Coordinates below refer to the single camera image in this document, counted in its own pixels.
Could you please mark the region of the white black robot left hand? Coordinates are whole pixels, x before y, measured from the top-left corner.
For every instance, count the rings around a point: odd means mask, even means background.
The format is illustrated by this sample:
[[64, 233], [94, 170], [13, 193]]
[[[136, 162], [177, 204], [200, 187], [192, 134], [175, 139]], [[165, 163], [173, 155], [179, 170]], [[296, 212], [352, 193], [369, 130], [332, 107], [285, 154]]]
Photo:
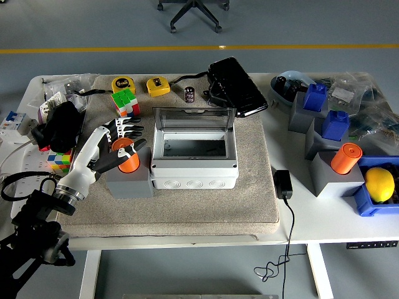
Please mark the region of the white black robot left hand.
[[81, 201], [89, 194], [89, 186], [100, 175], [128, 161], [147, 141], [129, 141], [122, 148], [112, 151], [111, 145], [120, 138], [131, 140], [142, 135], [140, 118], [123, 117], [111, 120], [94, 129], [74, 158], [69, 173], [57, 184], [54, 196], [67, 202]]

